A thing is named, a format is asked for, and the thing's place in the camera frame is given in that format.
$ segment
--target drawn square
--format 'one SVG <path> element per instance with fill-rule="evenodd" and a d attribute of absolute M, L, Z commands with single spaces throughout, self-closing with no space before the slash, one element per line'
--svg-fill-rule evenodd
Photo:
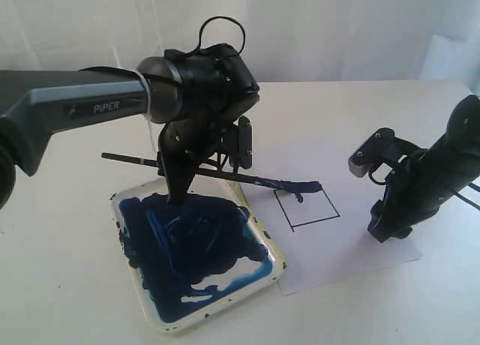
<path fill-rule="evenodd" d="M 324 190 L 303 193 L 303 202 L 299 202 L 294 194 L 282 190 L 275 190 L 274 194 L 293 232 L 296 227 L 340 217 Z"/>

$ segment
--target paint tray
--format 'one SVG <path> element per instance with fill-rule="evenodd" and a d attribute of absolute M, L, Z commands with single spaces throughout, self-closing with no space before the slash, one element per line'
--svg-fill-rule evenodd
<path fill-rule="evenodd" d="M 231 182 L 196 176 L 180 206 L 163 178 L 111 205 L 143 313 L 173 333 L 273 284 L 284 257 Z"/>

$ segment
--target white paper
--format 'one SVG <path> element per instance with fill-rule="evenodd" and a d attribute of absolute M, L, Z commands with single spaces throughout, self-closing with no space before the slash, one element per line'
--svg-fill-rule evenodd
<path fill-rule="evenodd" d="M 421 257 L 410 238 L 380 244 L 367 231 L 384 187 L 348 170 L 346 151 L 333 139 L 309 139 L 256 151 L 251 173 L 272 179 L 319 181 L 324 191 L 292 194 L 242 185 L 255 215 L 286 257 L 284 295 Z"/>

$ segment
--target tabletop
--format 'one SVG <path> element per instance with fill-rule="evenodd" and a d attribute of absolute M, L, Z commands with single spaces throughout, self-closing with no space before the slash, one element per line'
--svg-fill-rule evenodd
<path fill-rule="evenodd" d="M 353 152 L 381 127 L 429 147 L 469 93 L 453 81 L 263 83 L 261 101 L 246 115 L 255 152 L 313 135 L 335 137 Z M 273 285 L 191 329 L 158 334 L 143 317 L 109 207 L 113 193 L 154 179 L 155 169 L 102 160 L 101 152 L 151 158 L 145 119 L 57 134 L 35 176 L 18 171 L 0 211 L 2 343 L 473 344 L 480 338 L 480 215 L 458 199 L 415 227 L 419 261 L 290 296 Z M 480 201 L 469 189 L 463 193 Z"/>

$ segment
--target black square outline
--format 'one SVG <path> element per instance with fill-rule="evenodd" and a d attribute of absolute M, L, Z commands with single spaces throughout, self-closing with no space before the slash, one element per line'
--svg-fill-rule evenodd
<path fill-rule="evenodd" d="M 310 225 L 310 224 L 314 224 L 314 223 L 319 223 L 321 221 L 327 221 L 327 220 L 331 220 L 331 219 L 336 219 L 336 218 L 340 218 L 340 214 L 338 213 L 337 209 L 335 208 L 335 206 L 333 205 L 333 202 L 330 200 L 329 196 L 327 195 L 325 189 L 322 189 L 322 192 L 324 193 L 325 197 L 327 198 L 328 202 L 330 203 L 331 207 L 335 210 L 335 212 L 337 213 L 335 216 L 330 216 L 330 217 L 325 217 L 323 219 L 319 219 L 319 220 L 313 220 L 313 221 L 308 221 L 307 223 L 298 223 L 296 225 L 292 225 L 292 223 L 290 222 L 290 219 L 288 218 L 288 215 L 287 215 L 287 212 L 285 211 L 285 208 L 284 206 L 282 205 L 282 202 L 280 201 L 280 199 L 278 198 L 278 195 L 277 195 L 277 191 L 280 191 L 280 190 L 273 190 L 273 194 L 275 195 L 275 197 L 277 198 L 277 201 L 278 201 L 278 205 L 280 205 L 280 208 L 282 209 L 282 212 L 283 212 L 283 215 L 285 215 L 285 218 L 286 218 L 286 221 L 288 222 L 288 224 L 290 225 L 290 229 L 292 230 L 292 233 L 295 232 L 295 227 L 303 227 L 304 225 Z"/>

